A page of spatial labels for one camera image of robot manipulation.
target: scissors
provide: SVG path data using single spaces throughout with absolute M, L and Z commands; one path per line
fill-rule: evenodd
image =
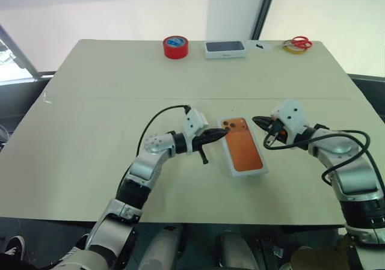
M 291 44 L 300 49 L 310 49 L 313 46 L 313 43 L 303 36 L 294 37 L 290 40 Z

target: black cable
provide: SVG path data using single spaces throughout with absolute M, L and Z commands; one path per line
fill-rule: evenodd
M 141 145 L 141 143 L 142 143 L 144 134 L 146 133 L 147 129 L 149 128 L 149 126 L 151 125 L 151 123 L 154 121 L 154 119 L 156 119 L 156 117 L 157 117 L 158 115 L 162 114 L 163 112 L 166 112 L 166 111 L 168 111 L 169 109 L 176 109 L 176 108 L 184 108 L 186 114 L 187 114 L 188 111 L 191 109 L 189 105 L 169 106 L 168 108 L 164 108 L 163 110 L 159 111 L 156 115 L 154 115 L 154 116 L 152 117 L 152 119 L 147 123 L 147 126 L 144 128 L 143 133 L 142 133 L 142 135 L 140 136 L 140 139 L 139 139 L 139 142 L 138 142 L 138 147 L 137 147 L 137 155 L 136 155 L 136 157 L 139 155 L 140 145 Z
M 320 136 L 320 137 L 316 137 L 316 138 L 300 141 L 300 142 L 297 142 L 297 143 L 293 143 L 291 145 L 278 146 L 278 147 L 271 147 L 271 146 L 268 145 L 268 143 L 267 143 L 268 142 L 268 138 L 271 136 L 270 134 L 268 134 L 265 137 L 265 139 L 263 140 L 263 146 L 266 149 L 268 149 L 268 150 L 281 150 L 281 149 L 291 149 L 291 148 L 294 148 L 294 147 L 304 146 L 306 144 L 310 144 L 310 143 L 313 143 L 315 141 L 320 141 L 320 140 L 324 140 L 324 139 L 332 138 L 332 137 L 345 137 L 345 138 L 349 138 L 349 139 L 353 140 L 354 142 L 356 142 L 362 148 L 361 151 L 359 151 L 356 155 L 354 155 L 350 159 L 347 159 L 346 161 L 344 161 L 342 163 L 339 163 L 338 165 L 335 165 L 335 166 L 327 169 L 321 175 L 322 180 L 326 184 L 331 186 L 331 183 L 326 179 L 326 175 L 328 175 L 330 172 L 332 172 L 332 171 L 334 171 L 334 170 L 336 170 L 336 169 L 338 169 L 340 167 L 343 167 L 343 166 L 345 166 L 345 165 L 347 165 L 349 163 L 352 163 L 352 161 L 358 159 L 364 153 L 366 153 L 368 158 L 369 158 L 369 160 L 370 160 L 370 162 L 371 162 L 371 164 L 372 164 L 372 166 L 373 166 L 373 169 L 374 169 L 374 171 L 376 173 L 377 179 L 380 182 L 380 185 L 381 185 L 382 189 L 384 190 L 384 184 L 383 184 L 383 181 L 382 181 L 382 178 L 381 178 L 381 175 L 380 175 L 380 171 L 378 170 L 378 167 L 377 167 L 376 163 L 374 162 L 373 157 L 371 156 L 371 154 L 368 151 L 368 148 L 369 148 L 369 145 L 370 145 L 370 137 L 369 137 L 369 135 L 367 133 L 365 133 L 365 132 L 360 131 L 360 130 L 345 130 L 344 132 L 359 133 L 359 134 L 363 135 L 366 138 L 365 145 L 362 144 L 361 141 L 359 141 L 356 137 L 354 137 L 352 135 L 348 135 L 348 134 L 344 134 L 344 133 L 331 133 L 331 134 L 328 134 L 328 135 L 324 135 L 324 136 Z
M 191 107 L 190 107 L 189 105 L 176 105 L 176 106 L 169 106 L 169 107 L 164 108 L 164 109 L 162 109 L 161 111 L 157 112 L 157 113 L 152 117 L 152 119 L 147 123 L 146 127 L 145 127 L 144 130 L 143 130 L 143 133 L 142 133 L 141 136 L 140 136 L 140 139 L 139 139 L 139 142 L 138 142 L 138 147 L 137 147 L 136 157 L 139 155 L 140 145 L 141 145 L 141 143 L 142 143 L 143 137 L 144 137 L 144 135 L 146 134 L 146 132 L 147 132 L 149 126 L 152 124 L 152 122 L 157 118 L 158 115 L 162 114 L 163 112 L 166 112 L 166 111 L 168 111 L 169 109 L 176 109 L 176 108 L 183 108 L 183 109 L 185 109 L 185 114 L 187 114 L 187 113 L 190 111 L 190 109 L 191 109 Z M 131 165 L 127 168 L 127 170 L 125 171 L 123 177 L 120 179 L 120 183 L 119 183 L 119 186 L 118 186 L 118 190 L 119 190 L 120 186 L 121 186 L 122 183 L 123 183 L 123 180 L 124 180 L 124 178 L 125 178 L 125 175 L 127 174 L 128 170 L 130 170 L 130 167 L 131 167 Z

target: smartphone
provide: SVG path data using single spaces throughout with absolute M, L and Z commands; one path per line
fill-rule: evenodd
M 226 144 L 233 167 L 237 172 L 265 168 L 245 118 L 221 120 L 221 127 L 228 130 L 225 136 Z

